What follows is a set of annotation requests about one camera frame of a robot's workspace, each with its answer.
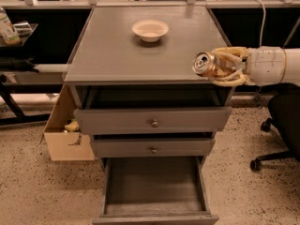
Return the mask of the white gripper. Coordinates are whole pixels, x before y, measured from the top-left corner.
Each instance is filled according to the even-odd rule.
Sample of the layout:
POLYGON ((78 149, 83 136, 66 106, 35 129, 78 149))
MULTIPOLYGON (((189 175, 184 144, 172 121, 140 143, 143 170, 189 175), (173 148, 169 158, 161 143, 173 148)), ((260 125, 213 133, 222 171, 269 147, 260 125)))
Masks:
POLYGON ((242 69, 224 78, 215 78, 212 83, 224 87, 236 87, 247 84, 248 80, 260 86, 280 83, 284 77, 286 54, 279 47, 262 46, 257 49, 246 47, 215 48, 212 53, 219 58, 229 60, 235 64, 246 61, 246 74, 242 69))

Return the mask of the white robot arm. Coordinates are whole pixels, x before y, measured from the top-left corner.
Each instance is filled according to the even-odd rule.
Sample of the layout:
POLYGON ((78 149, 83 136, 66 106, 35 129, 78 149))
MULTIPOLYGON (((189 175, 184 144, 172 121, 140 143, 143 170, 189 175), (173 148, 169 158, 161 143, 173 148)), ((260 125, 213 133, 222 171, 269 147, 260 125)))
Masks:
POLYGON ((300 49, 228 47, 212 54, 221 68, 212 82, 219 86, 300 83, 300 49))

